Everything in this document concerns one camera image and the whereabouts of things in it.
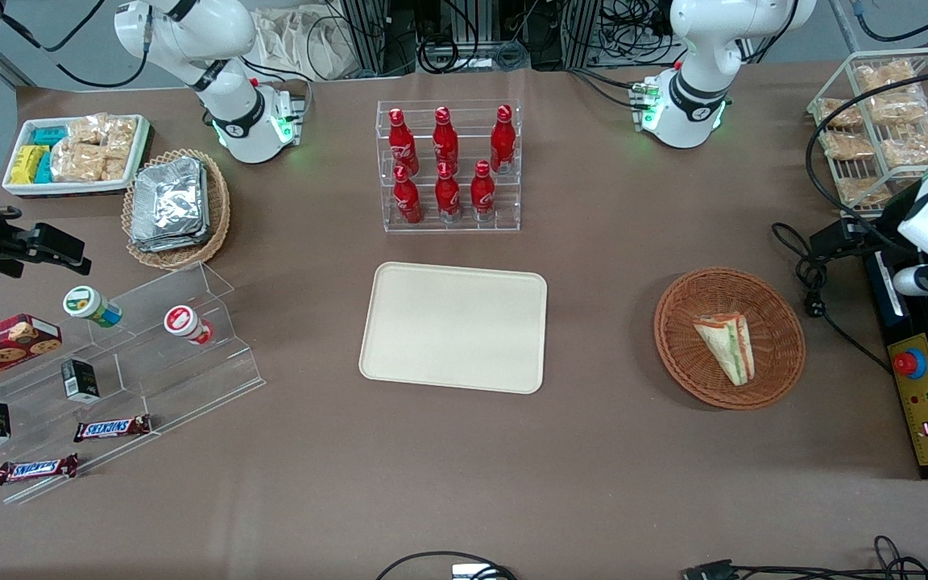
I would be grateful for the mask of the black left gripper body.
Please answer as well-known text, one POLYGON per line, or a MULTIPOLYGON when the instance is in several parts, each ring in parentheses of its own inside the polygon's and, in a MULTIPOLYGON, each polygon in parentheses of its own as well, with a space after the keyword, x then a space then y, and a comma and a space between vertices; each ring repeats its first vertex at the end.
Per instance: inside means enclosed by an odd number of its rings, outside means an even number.
POLYGON ((862 234, 855 249, 855 257, 882 250, 901 257, 917 257, 916 243, 910 242, 904 234, 898 232, 898 226, 912 212, 917 197, 917 193, 898 193, 887 201, 881 213, 867 216, 858 212, 862 234))

